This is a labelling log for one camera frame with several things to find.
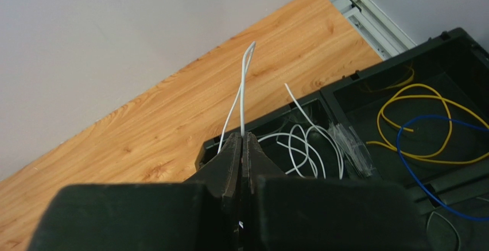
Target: yellow wire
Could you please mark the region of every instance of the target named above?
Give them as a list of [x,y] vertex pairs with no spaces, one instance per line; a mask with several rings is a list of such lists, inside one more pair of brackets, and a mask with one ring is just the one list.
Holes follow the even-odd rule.
[[[405,86],[407,84],[409,84],[410,82],[412,82],[414,80],[414,69],[413,67],[410,65],[410,66],[407,66],[407,73],[403,75],[403,77],[401,77],[399,80],[395,81],[393,84],[391,84],[390,86],[387,86],[387,87],[384,87],[384,88],[381,88],[381,89],[378,89],[378,90],[372,90],[370,89],[370,87],[368,86],[367,83],[365,83],[365,88],[367,90],[364,90],[362,88],[362,86],[360,86],[360,91],[361,92],[367,92],[367,93],[376,93],[376,92],[381,92],[381,91],[384,91],[384,90],[389,90],[389,89],[394,89],[394,88],[399,88],[399,87],[402,87],[402,86]],[[409,76],[409,78],[407,78],[406,80],[402,81],[402,79],[407,75],[411,73],[411,75]]]
[[[406,96],[399,96],[399,94],[401,94],[402,92],[406,91],[407,89],[410,89],[410,88],[413,88],[413,87],[422,87],[422,88],[426,88],[428,90],[430,90],[431,92],[435,93],[435,95],[406,95]],[[477,114],[475,114],[473,111],[471,111],[470,109],[452,101],[452,100],[449,100],[449,99],[446,99],[446,98],[443,98],[440,93],[438,93],[435,89],[425,85],[425,84],[421,84],[421,83],[415,83],[415,84],[411,84],[409,86],[406,86],[404,87],[403,89],[399,90],[392,98],[390,98],[383,106],[382,108],[379,110],[379,113],[377,114],[377,129],[379,131],[379,134],[381,135],[382,139],[385,141],[385,143],[382,143],[382,142],[379,142],[379,141],[369,141],[367,142],[367,144],[369,145],[380,145],[380,146],[383,146],[387,149],[390,149],[392,151],[395,151],[397,152],[397,148],[391,144],[391,142],[389,142],[387,140],[387,138],[384,136],[384,134],[382,133],[382,130],[381,130],[381,125],[380,125],[380,118],[382,116],[382,118],[387,122],[389,123],[390,125],[400,129],[401,126],[397,125],[396,123],[394,123],[393,121],[391,121],[390,119],[388,119],[385,115],[384,115],[384,109],[391,103],[395,102],[395,101],[399,101],[399,100],[403,100],[403,99],[438,99],[440,100],[442,103],[443,103],[443,106],[445,107],[445,110],[447,112],[447,116],[448,118],[452,118],[451,114],[450,114],[450,111],[448,109],[448,106],[447,106],[447,103],[451,104],[451,105],[454,105],[464,111],[466,111],[467,113],[469,113],[470,115],[472,115],[474,118],[476,118],[479,122],[481,122],[486,128],[489,129],[489,125],[484,122],[484,120],[482,118],[480,118]],[[408,128],[405,128],[406,131],[409,131],[409,132],[414,132],[413,129],[408,129]],[[437,155],[439,155],[444,149],[445,147],[447,146],[447,143],[448,141],[450,140],[450,136],[452,135],[452,122],[449,121],[449,129],[448,129],[448,134],[447,134],[447,137],[445,139],[445,141],[443,142],[443,145],[441,146],[441,148],[435,152],[435,153],[432,153],[431,155],[414,155],[414,154],[411,154],[411,153],[407,153],[407,152],[403,152],[401,151],[401,153],[404,155],[404,156],[407,156],[407,157],[410,157],[412,159],[415,159],[415,160],[418,160],[418,161],[423,161],[423,162],[429,162],[429,163],[435,163],[435,164],[448,164],[448,165],[465,165],[465,164],[472,164],[472,163],[475,163],[475,162],[478,162],[482,159],[485,159],[486,157],[489,156],[489,152],[482,155],[482,156],[479,156],[477,157],[476,159],[473,159],[473,160],[470,160],[470,161],[442,161],[442,160],[432,160],[432,159],[428,159],[428,158],[431,158],[431,157],[435,157]]]

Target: blue cable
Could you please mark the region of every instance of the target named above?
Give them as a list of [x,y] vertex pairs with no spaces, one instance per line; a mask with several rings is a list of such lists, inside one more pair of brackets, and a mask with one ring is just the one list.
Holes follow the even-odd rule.
[[450,119],[450,118],[447,118],[447,117],[444,117],[444,116],[440,116],[440,115],[421,115],[421,116],[418,116],[414,119],[412,119],[411,121],[405,123],[403,126],[401,126],[401,129],[399,130],[399,132],[397,133],[397,138],[395,139],[395,145],[397,147],[397,153],[399,154],[399,157],[401,158],[402,162],[404,163],[404,166],[406,166],[407,170],[409,171],[409,173],[411,174],[411,176],[414,178],[414,181],[416,181],[416,183],[418,183],[419,187],[426,192],[427,195],[429,195],[434,201],[436,201],[439,205],[441,205],[443,208],[447,209],[448,211],[458,215],[459,217],[462,217],[462,218],[465,218],[465,219],[469,219],[471,221],[489,221],[489,217],[483,217],[483,218],[478,218],[478,217],[471,217],[470,215],[465,215],[455,209],[452,209],[450,208],[448,205],[446,205],[445,203],[443,203],[441,200],[439,200],[438,198],[436,198],[424,185],[423,183],[419,180],[419,178],[414,174],[413,170],[409,167],[409,165],[407,164],[408,162],[406,161],[406,159],[404,158],[404,156],[402,155],[402,152],[401,152],[401,146],[399,144],[399,141],[401,139],[401,134],[402,134],[402,131],[404,130],[405,127],[408,127],[410,125],[412,125],[413,123],[421,120],[421,119],[440,119],[440,120],[445,120],[445,121],[452,121],[454,123],[458,123],[460,125],[464,125],[464,126],[467,126],[471,129],[476,129],[476,130],[480,130],[480,131],[483,131],[483,132],[489,132],[489,129],[486,129],[486,128],[482,128],[482,127],[479,127],[479,126],[474,126],[474,125],[471,125],[469,123],[464,123],[464,122],[461,122],[461,121],[458,121],[458,120],[454,120],[454,119]]

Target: black plastic box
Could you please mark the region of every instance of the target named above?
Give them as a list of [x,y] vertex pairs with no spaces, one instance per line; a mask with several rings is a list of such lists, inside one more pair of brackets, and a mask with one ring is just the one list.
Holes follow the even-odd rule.
[[[410,77],[412,83],[423,83],[435,88],[444,98],[453,100],[489,122],[489,55],[469,35],[458,28],[444,32],[412,50],[374,65],[364,71],[330,84],[320,91],[299,99],[304,110],[317,125],[328,128],[329,122],[341,123],[353,128],[362,142],[381,140],[377,131],[376,118],[380,107],[401,87],[389,88],[393,83]],[[414,88],[406,94],[429,94],[431,92]],[[482,126],[476,119],[462,110],[449,105],[453,119],[459,119],[476,126]],[[412,99],[394,102],[386,110],[386,115],[403,125],[418,115],[437,114],[446,116],[442,103],[432,99]],[[258,137],[282,130],[288,132],[294,123],[304,123],[302,114],[293,103],[282,107],[246,125],[246,129]],[[402,149],[419,155],[438,150],[448,131],[448,122],[422,120],[414,124],[415,133],[403,134]],[[382,131],[395,143],[397,129],[381,121]],[[302,137],[299,130],[295,135]],[[281,137],[286,144],[288,138]],[[204,143],[203,158],[197,160],[197,168],[217,153],[219,136]],[[336,156],[330,144],[322,137],[310,137],[308,141],[318,146],[328,177],[338,177]],[[288,149],[271,141],[262,144],[264,152],[283,171],[291,169]],[[304,150],[304,144],[292,141],[292,147]],[[381,146],[367,145],[371,163],[375,168],[368,179],[383,179],[396,182],[408,189],[412,200],[421,214],[438,208],[414,183],[396,152]],[[445,151],[437,160],[467,161],[489,152],[489,134],[453,125],[452,137]],[[294,153],[296,161],[303,155]],[[421,181],[446,204],[481,196],[489,192],[489,160],[470,165],[440,165],[407,159]],[[345,160],[344,178],[360,179],[353,166]],[[310,167],[303,166],[302,174],[312,175]]]

